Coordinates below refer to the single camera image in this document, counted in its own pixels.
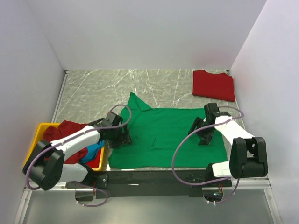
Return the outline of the green t shirt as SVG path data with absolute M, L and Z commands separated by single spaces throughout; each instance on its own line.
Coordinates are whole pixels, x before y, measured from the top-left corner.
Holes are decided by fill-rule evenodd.
M 204 118 L 202 108 L 151 108 L 134 93 L 121 116 L 128 121 L 131 144 L 113 149 L 109 165 L 117 169 L 171 167 L 173 154 L 196 117 Z M 198 145 L 199 137 L 191 136 L 175 158 L 177 168 L 206 168 L 210 163 L 227 161 L 222 134 L 216 131 L 209 145 Z

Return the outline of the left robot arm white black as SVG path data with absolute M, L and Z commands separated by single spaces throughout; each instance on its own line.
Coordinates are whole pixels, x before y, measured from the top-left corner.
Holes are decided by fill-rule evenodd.
M 121 125 L 94 123 L 65 138 L 38 142 L 23 167 L 27 187 L 30 190 L 49 190 L 59 182 L 78 182 L 84 188 L 91 186 L 93 175 L 90 168 L 64 162 L 81 149 L 101 140 L 120 140 L 123 129 L 128 131 L 127 122 Z

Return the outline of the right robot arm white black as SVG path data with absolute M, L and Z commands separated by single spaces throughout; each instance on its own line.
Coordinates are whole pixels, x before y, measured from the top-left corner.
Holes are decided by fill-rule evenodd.
M 233 117 L 221 115 L 215 119 L 196 117 L 189 134 L 196 134 L 200 145 L 208 145 L 215 131 L 220 132 L 232 146 L 229 161 L 212 164 L 212 170 L 205 174 L 205 181 L 216 186 L 223 177 L 236 179 L 265 177 L 268 174 L 266 142 L 245 131 Z

